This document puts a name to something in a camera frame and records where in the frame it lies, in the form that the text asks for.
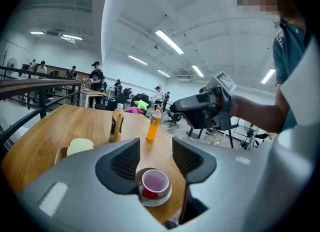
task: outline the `brown bottle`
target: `brown bottle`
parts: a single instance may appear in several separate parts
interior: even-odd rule
[[[112,124],[110,130],[110,142],[119,142],[121,141],[121,128],[122,123],[124,122],[124,105],[118,103],[116,109],[112,113]]]

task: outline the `white shirt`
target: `white shirt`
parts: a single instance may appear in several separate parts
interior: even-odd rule
[[[43,68],[41,68],[41,66],[38,66],[38,68],[36,69],[36,71],[37,71],[38,73],[46,74],[46,73],[47,73],[47,67],[44,66]]]
[[[162,90],[156,93],[155,100],[160,102],[164,100],[164,92]]]

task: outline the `white ceiling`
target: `white ceiling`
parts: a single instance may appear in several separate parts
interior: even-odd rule
[[[223,70],[238,85],[274,91],[275,76],[266,85],[260,82],[273,67],[272,44],[279,31],[274,26],[276,17],[237,6],[235,0],[125,2],[109,52],[125,61],[133,55],[172,78],[180,75],[208,81]],[[17,11],[24,18],[22,30],[70,32],[83,37],[83,42],[76,42],[79,48],[95,47],[92,0],[22,0]],[[177,54],[159,39],[155,35],[158,29],[184,54]],[[199,78],[191,65],[197,65],[205,78]]]

